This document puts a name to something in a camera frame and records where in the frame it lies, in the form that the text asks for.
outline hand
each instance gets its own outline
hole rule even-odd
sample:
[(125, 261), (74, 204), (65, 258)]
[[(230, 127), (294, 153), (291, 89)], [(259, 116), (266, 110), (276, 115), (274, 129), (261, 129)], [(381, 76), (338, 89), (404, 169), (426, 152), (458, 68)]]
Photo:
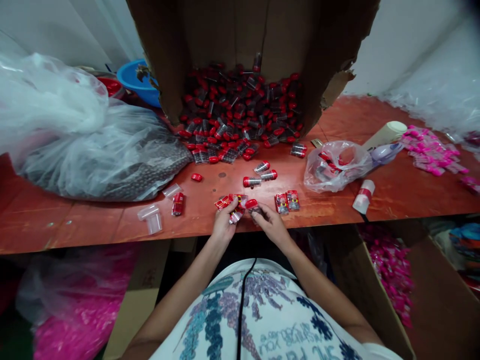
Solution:
[(268, 238), (283, 252), (286, 247), (294, 243), (294, 241), (290, 237), (287, 228), (285, 228), (282, 217), (278, 212), (272, 210), (264, 203), (259, 202), (258, 206), (265, 213), (266, 219), (258, 212), (252, 212), (251, 216), (262, 228)]
[(229, 223), (230, 213), (235, 210), (238, 204), (238, 201), (232, 201), (227, 207), (216, 212), (211, 238), (227, 244), (232, 240), (237, 224)]

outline colorful fabric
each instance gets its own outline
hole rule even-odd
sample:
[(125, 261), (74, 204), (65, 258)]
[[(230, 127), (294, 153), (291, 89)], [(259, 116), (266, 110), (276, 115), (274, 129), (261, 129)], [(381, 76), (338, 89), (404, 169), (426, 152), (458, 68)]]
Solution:
[[(223, 270), (151, 359), (236, 359), (242, 281), (253, 261)], [(307, 298), (295, 279), (276, 262), (257, 260), (245, 281), (242, 359), (400, 359), (386, 347), (356, 341)]]

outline open cardboard box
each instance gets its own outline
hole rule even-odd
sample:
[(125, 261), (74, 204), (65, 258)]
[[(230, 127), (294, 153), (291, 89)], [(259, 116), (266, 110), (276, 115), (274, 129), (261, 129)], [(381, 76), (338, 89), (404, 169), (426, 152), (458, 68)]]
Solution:
[(410, 248), (413, 328), (400, 322), (354, 225), (316, 228), (327, 246), (338, 287), (385, 346), (403, 359), (479, 359), (480, 302), (419, 221), (384, 224)]
[(380, 0), (127, 0), (161, 90), (178, 125), (187, 73), (210, 61), (251, 68), (278, 81), (300, 73), (306, 134), (355, 76), (349, 71)]

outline black cable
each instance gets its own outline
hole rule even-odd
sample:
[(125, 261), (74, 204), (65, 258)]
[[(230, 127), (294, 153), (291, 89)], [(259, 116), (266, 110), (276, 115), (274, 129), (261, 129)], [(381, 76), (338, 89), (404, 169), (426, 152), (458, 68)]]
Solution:
[(243, 282), (241, 283), (241, 299), (240, 299), (240, 310), (238, 311), (238, 332), (236, 337), (236, 360), (240, 360), (240, 353), (242, 352), (242, 315), (244, 313), (244, 295), (245, 295), (245, 282), (247, 281), (247, 276), (254, 269), (257, 258), (251, 265), (251, 268), (246, 272)]

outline white cylinder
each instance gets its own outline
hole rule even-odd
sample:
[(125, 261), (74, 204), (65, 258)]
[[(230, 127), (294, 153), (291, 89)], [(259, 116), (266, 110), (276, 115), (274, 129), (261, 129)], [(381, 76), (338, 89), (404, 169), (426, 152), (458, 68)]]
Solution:
[(362, 147), (367, 151), (372, 151), (382, 145), (391, 144), (399, 140), (407, 131), (407, 126), (400, 121), (389, 121), (375, 135), (369, 138)]
[(357, 210), (360, 214), (365, 215), (367, 209), (369, 208), (370, 201), (372, 200), (372, 195), (375, 191), (375, 184), (372, 180), (364, 180), (361, 184), (358, 195), (353, 202), (352, 207)]

